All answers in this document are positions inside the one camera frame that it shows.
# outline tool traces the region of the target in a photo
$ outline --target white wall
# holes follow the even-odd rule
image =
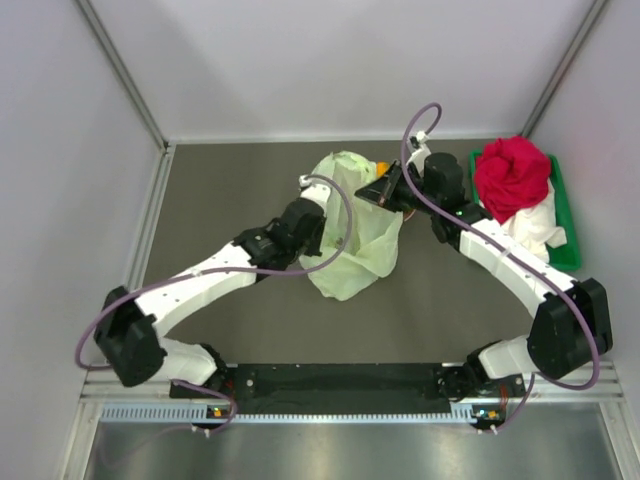
[[[173,139],[519,131],[591,0],[93,0]]]
[[[611,2],[534,135],[558,155],[585,268],[607,288],[613,359],[640,419],[640,3]]]
[[[0,478],[50,479],[158,151],[69,0],[0,7]]]

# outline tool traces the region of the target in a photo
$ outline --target cloth pile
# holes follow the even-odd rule
[[[498,139],[476,159],[474,183],[484,207],[527,250],[549,262],[546,245],[567,243],[556,226],[551,161],[524,137]]]

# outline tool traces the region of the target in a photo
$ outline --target green plastic bin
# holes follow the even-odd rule
[[[476,158],[482,155],[482,151],[474,150],[471,152],[469,158],[469,173],[471,175],[471,193],[473,195],[473,201],[480,203],[478,198],[478,191],[473,181],[473,177],[476,173]],[[580,256],[580,247],[578,246],[578,237],[576,236],[576,229],[573,226],[573,218],[571,217],[571,208],[569,207],[569,199],[567,198],[567,192],[564,188],[564,182],[562,181],[562,172],[560,171],[560,165],[558,159],[553,155],[549,155],[551,160],[551,184],[555,189],[555,204],[556,204],[556,224],[563,227],[567,234],[567,243],[558,248],[551,248],[547,246],[549,252],[549,265],[557,270],[563,272],[571,272],[578,270],[582,266],[582,257]]]

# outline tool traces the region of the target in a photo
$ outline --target metal corner post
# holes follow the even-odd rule
[[[530,138],[533,135],[536,127],[542,120],[547,108],[551,104],[553,97],[557,93],[562,81],[565,79],[569,72],[571,65],[578,57],[582,48],[586,44],[587,39],[593,32],[598,21],[602,18],[606,11],[606,7],[609,5],[610,0],[594,0],[589,8],[589,11],[584,17],[584,20],[580,24],[580,27],[576,31],[575,36],[571,40],[571,43],[567,47],[564,55],[560,59],[560,63],[556,67],[555,71],[551,75],[549,82],[542,91],[538,102],[536,103],[533,111],[527,118],[526,123],[522,129],[521,135],[526,138]]]
[[[160,149],[166,150],[168,142],[164,138],[164,135],[162,135],[160,127],[153,118],[153,115],[144,101],[144,98],[142,98],[142,95],[133,81],[127,66],[124,64],[118,50],[113,44],[113,41],[109,37],[104,24],[100,20],[98,12],[96,12],[96,9],[91,4],[90,0],[73,0],[73,3],[78,7],[82,17],[87,22],[89,29],[98,41],[98,44],[107,58],[107,61],[111,65],[120,85],[125,90],[127,97],[149,131],[149,134]]]

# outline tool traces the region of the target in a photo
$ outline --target green bag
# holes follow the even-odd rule
[[[309,279],[325,297],[348,300],[380,277],[389,275],[398,258],[398,234],[402,213],[393,213],[354,196],[376,179],[376,164],[352,152],[325,157],[313,170],[335,180],[347,193],[353,210],[353,232],[345,251],[329,266],[310,273]],[[342,244],[347,212],[337,192],[327,204],[320,257],[300,257],[303,268],[326,260]]]

